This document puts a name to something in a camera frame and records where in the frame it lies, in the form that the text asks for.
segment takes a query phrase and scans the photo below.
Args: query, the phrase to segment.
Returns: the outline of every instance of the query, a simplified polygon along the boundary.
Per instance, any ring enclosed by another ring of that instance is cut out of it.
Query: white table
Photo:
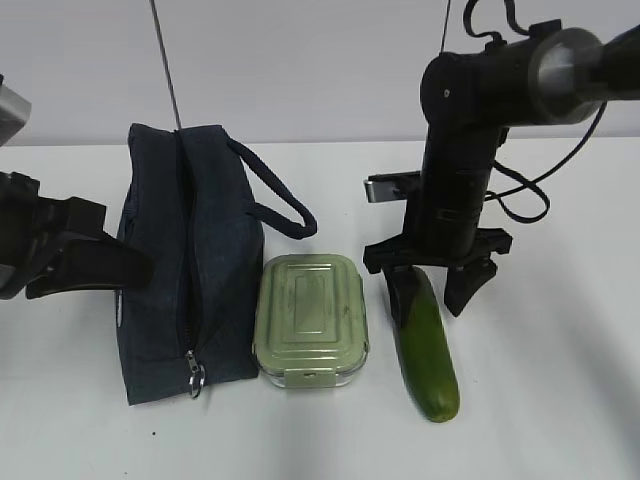
[[[575,143],[514,140],[499,157],[533,175]],[[363,275],[372,350],[354,383],[290,392],[259,378],[129,407],[113,295],[21,296],[0,303],[0,478],[640,478],[640,139],[589,143],[544,184],[553,206],[542,223],[517,225],[487,205],[483,225],[505,227],[514,244],[465,312],[445,316],[462,405],[442,425],[406,393],[384,281],[361,262],[364,245],[400,231],[404,209],[367,204],[362,179],[419,168],[422,148],[255,146],[320,228],[296,242],[265,227],[267,258],[341,253]],[[115,232],[126,147],[3,148],[0,167],[41,180],[44,196],[108,205]],[[511,205],[539,207],[528,194]],[[430,272],[441,296],[444,272]]]

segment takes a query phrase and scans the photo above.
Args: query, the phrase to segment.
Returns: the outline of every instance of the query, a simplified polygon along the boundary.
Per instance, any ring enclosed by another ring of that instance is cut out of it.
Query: dark blue pouch
[[[219,125],[129,132],[133,175],[118,238],[148,255],[144,289],[117,292],[117,336],[129,404],[257,376],[251,353],[264,222],[296,239],[311,213]],[[304,220],[256,203],[242,162]]]

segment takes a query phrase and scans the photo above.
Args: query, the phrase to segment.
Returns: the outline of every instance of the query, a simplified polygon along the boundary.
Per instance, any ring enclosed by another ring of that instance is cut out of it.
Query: zipper pull
[[[202,387],[204,387],[205,370],[204,365],[198,363],[193,350],[189,350],[185,355],[191,376],[189,377],[189,395],[194,400],[200,396]]]

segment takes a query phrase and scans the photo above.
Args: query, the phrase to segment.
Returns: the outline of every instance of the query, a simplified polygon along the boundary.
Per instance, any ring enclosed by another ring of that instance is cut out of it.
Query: metal lunch box
[[[253,351],[286,388],[348,383],[367,358],[362,279],[341,255],[285,255],[264,268]]]

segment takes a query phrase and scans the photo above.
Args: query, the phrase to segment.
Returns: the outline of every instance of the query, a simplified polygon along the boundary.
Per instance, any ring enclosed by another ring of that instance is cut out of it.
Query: gray wall
[[[183,123],[248,142],[421,139],[418,85],[445,0],[157,0]],[[123,143],[131,122],[173,128],[146,0],[4,0],[0,73],[33,103],[14,144]],[[483,42],[453,0],[447,49]],[[561,17],[607,41],[640,23],[638,0],[519,0],[523,25]],[[476,29],[506,33],[502,2]],[[640,103],[611,105],[600,135],[639,135]],[[585,125],[514,136],[579,136]]]

